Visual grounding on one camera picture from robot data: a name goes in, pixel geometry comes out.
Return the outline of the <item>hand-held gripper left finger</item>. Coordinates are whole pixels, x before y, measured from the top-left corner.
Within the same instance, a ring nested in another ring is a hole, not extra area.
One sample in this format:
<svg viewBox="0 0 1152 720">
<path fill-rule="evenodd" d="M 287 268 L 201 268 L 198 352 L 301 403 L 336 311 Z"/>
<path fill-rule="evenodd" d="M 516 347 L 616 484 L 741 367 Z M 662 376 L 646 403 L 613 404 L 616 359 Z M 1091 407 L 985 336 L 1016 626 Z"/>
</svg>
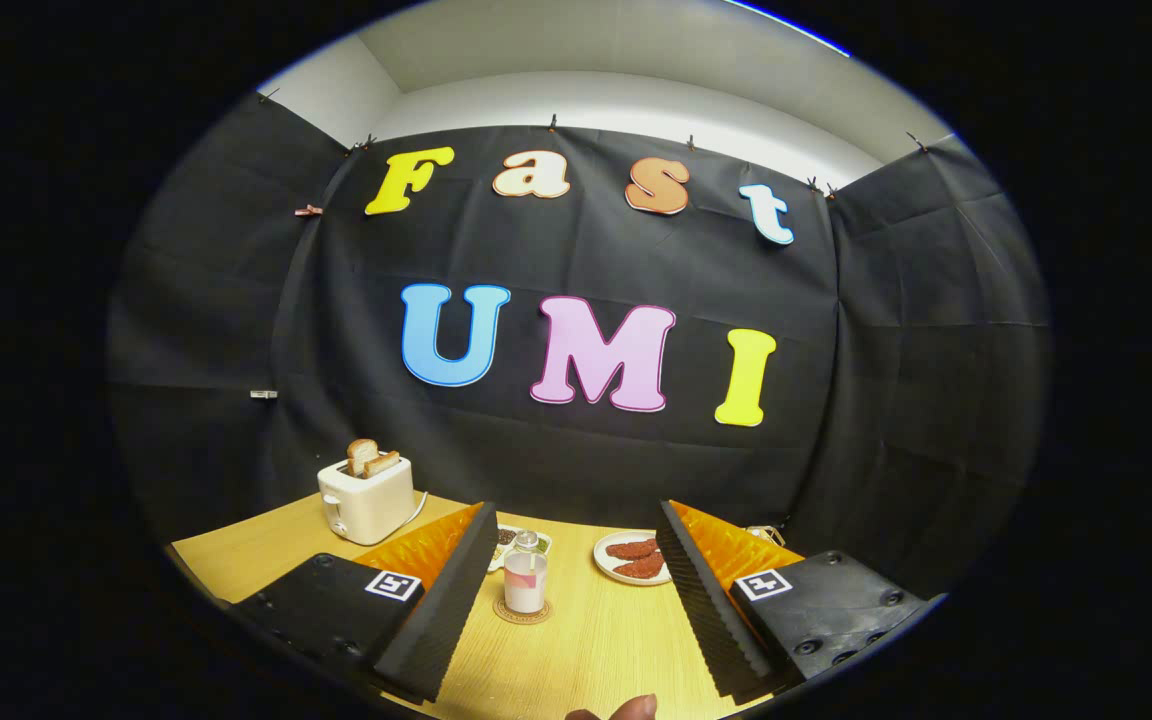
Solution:
<svg viewBox="0 0 1152 720">
<path fill-rule="evenodd" d="M 497 538 L 475 503 L 356 559 L 314 553 L 232 614 L 347 687 L 434 702 Z"/>
</svg>

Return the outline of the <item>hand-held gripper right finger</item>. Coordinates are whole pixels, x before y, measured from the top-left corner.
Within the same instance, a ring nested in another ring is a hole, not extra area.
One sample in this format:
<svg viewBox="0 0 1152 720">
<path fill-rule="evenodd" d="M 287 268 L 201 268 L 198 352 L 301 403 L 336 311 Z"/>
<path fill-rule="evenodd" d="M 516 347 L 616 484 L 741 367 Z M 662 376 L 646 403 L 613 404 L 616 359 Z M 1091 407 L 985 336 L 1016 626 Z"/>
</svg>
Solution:
<svg viewBox="0 0 1152 720">
<path fill-rule="evenodd" d="M 818 685 L 940 605 L 844 552 L 803 558 L 673 500 L 655 537 L 717 691 L 736 702 Z"/>
</svg>

